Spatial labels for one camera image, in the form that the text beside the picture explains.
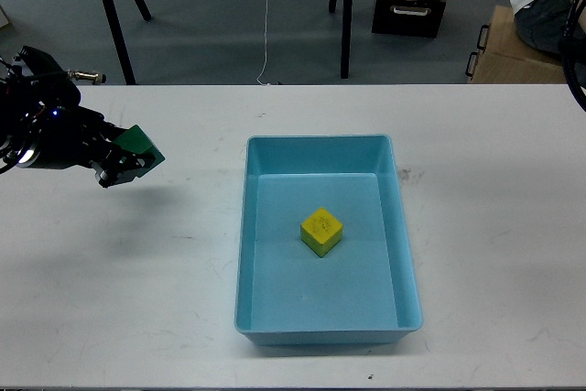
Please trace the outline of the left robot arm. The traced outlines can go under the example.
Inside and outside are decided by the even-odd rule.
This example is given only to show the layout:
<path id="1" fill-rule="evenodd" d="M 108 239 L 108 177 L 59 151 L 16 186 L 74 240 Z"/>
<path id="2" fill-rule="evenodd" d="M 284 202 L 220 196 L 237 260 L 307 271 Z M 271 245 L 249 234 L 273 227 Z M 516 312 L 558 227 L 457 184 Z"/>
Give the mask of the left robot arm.
<path id="1" fill-rule="evenodd" d="M 81 106 L 77 81 L 106 81 L 100 72 L 64 70 L 47 52 L 23 47 L 3 61 L 1 170 L 12 168 L 94 171 L 104 188 L 141 178 L 164 156 L 138 126 L 118 127 Z"/>

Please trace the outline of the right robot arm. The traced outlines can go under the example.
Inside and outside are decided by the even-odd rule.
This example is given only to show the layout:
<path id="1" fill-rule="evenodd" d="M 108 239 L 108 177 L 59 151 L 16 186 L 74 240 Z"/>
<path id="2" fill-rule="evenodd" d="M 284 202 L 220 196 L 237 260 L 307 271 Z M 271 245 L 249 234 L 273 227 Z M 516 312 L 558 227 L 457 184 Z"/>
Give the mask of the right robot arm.
<path id="1" fill-rule="evenodd" d="M 576 72 L 576 65 L 585 64 L 585 38 L 575 36 L 581 13 L 585 9 L 585 0 L 573 0 L 567 16 L 559 51 L 566 83 L 578 106 L 585 110 L 585 91 L 581 86 Z"/>

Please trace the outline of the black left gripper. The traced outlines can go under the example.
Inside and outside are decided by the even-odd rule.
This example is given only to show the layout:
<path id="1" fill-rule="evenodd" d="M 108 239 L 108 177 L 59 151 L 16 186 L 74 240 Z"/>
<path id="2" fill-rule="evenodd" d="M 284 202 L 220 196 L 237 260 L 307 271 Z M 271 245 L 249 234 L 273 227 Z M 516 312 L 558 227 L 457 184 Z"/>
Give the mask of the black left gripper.
<path id="1" fill-rule="evenodd" d="M 137 154 L 111 144 L 125 130 L 95 111 L 51 111 L 19 168 L 92 168 L 103 188 L 129 183 L 155 163 L 150 153 Z"/>

